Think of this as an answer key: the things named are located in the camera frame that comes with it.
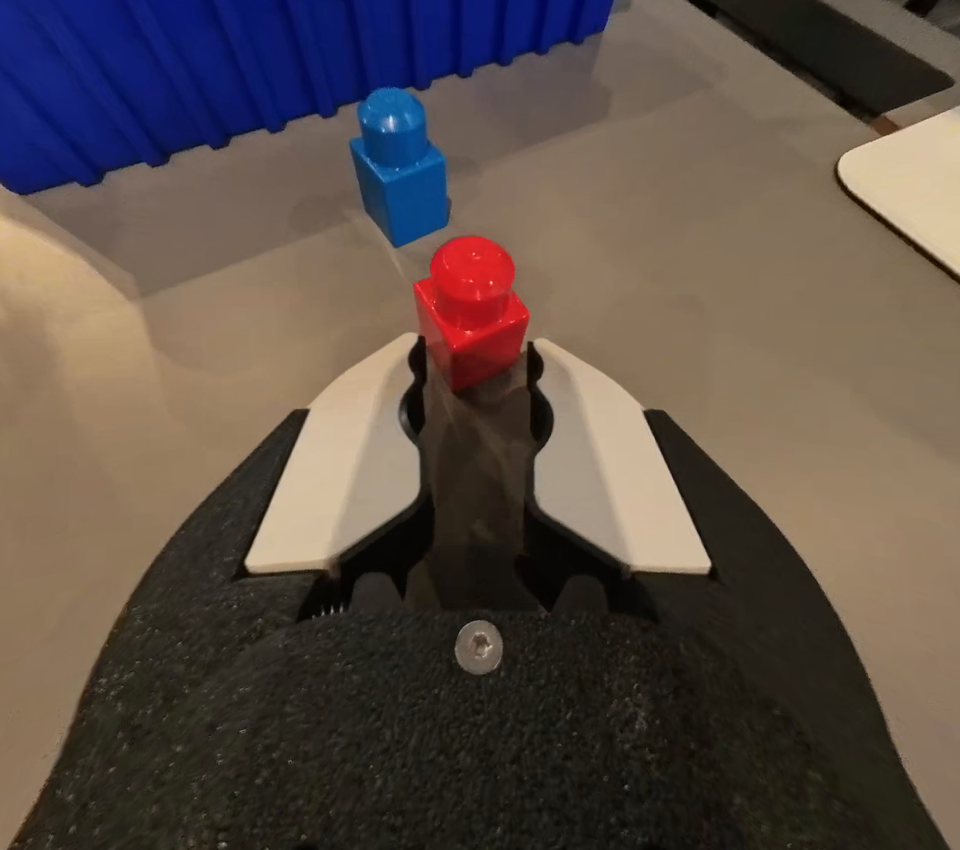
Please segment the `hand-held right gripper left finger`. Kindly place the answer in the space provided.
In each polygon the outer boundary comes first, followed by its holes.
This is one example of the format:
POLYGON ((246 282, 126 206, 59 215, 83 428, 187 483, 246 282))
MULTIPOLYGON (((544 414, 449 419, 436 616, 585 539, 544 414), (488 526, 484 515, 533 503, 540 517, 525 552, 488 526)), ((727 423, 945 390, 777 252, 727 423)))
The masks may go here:
POLYGON ((426 500, 426 343, 404 333, 309 404, 245 557, 250 575, 329 571, 426 500))

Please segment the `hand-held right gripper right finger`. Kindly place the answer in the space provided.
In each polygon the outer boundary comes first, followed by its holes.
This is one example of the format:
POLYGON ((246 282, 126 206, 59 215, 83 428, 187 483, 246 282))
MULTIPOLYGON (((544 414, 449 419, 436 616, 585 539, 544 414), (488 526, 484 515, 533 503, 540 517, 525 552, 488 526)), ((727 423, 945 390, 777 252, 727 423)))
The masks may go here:
POLYGON ((707 577, 712 560, 642 404, 558 344, 531 342, 533 396, 545 401, 528 508, 630 573, 707 577))

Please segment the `red single-stud mega block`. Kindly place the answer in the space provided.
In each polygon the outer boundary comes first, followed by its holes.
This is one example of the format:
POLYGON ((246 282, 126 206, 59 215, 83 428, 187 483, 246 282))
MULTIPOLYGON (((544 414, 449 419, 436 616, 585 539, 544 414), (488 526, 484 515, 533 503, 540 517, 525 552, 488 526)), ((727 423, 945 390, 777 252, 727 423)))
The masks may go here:
POLYGON ((496 242, 456 237, 434 253, 413 286, 418 328, 453 392, 511 369, 520 357, 530 312, 514 289, 516 267, 496 242))

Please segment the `blue single-stud mega block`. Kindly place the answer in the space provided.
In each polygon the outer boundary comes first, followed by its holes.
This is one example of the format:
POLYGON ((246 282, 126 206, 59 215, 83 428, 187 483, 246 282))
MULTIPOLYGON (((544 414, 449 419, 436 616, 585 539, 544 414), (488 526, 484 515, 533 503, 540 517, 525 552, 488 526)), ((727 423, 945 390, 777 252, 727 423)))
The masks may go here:
POLYGON ((450 221, 447 161, 429 140, 426 111, 405 89, 374 90, 357 107, 360 134, 349 141, 366 213, 393 247, 436 233, 450 221))

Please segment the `white stand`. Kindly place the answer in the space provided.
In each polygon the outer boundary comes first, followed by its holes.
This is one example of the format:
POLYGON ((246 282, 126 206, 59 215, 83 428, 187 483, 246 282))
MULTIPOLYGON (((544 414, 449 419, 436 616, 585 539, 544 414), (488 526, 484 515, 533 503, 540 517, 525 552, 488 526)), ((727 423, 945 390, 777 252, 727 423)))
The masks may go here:
POLYGON ((952 278, 959 278, 959 108, 843 154, 844 192, 952 278))

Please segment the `blue ribbed plastic bin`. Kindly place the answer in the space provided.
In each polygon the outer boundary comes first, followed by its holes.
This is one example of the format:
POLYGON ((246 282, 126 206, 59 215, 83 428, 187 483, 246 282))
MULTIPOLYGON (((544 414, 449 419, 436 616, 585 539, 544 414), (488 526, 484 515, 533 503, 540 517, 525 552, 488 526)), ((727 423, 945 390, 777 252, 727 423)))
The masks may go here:
POLYGON ((601 32, 615 0, 1 0, 1 177, 160 167, 601 32))

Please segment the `black flat pad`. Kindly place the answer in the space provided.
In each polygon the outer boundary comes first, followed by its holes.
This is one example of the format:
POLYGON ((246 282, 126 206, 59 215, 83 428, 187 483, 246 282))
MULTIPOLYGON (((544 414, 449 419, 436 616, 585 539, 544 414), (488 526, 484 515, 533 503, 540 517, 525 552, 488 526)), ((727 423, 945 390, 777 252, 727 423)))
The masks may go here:
POLYGON ((878 119, 955 79, 821 0, 686 0, 859 119, 878 119))

